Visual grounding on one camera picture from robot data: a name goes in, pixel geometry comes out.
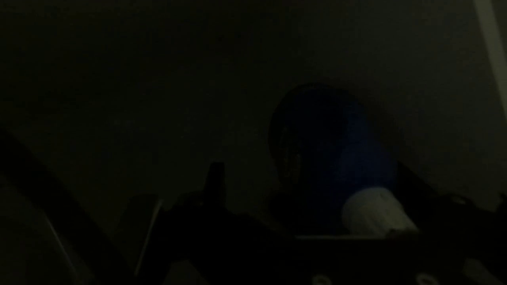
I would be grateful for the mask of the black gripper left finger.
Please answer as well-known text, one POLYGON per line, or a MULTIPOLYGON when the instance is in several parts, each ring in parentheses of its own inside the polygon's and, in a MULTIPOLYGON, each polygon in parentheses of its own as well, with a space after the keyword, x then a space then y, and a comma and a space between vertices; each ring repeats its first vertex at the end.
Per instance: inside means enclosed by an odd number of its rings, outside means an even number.
POLYGON ((209 285, 290 285, 282 239, 225 208, 225 165, 209 166, 203 192, 162 211, 138 271, 138 285, 162 285, 189 261, 209 285))

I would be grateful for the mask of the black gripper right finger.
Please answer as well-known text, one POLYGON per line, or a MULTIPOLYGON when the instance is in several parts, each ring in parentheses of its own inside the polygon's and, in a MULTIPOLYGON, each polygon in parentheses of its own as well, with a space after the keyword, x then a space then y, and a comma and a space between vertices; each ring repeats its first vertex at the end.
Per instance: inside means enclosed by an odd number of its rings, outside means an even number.
POLYGON ((438 193, 409 166, 400 165, 395 195, 419 227, 414 284, 507 284, 507 201, 493 211, 458 193, 438 193))

